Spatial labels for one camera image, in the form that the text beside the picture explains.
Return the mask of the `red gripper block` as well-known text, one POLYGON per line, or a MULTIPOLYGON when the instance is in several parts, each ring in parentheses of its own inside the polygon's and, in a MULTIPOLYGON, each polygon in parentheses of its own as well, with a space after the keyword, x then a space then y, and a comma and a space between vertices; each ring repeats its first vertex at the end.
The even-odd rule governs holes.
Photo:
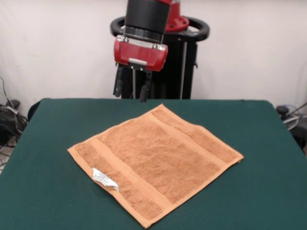
POLYGON ((117 35, 114 43, 114 59, 117 64, 117 72, 113 95, 121 96, 123 65, 139 65, 146 69, 145 78, 141 87, 139 101, 147 102, 151 89, 153 72, 159 72, 164 67, 168 54, 168 46, 164 44, 146 42, 123 35, 117 35))

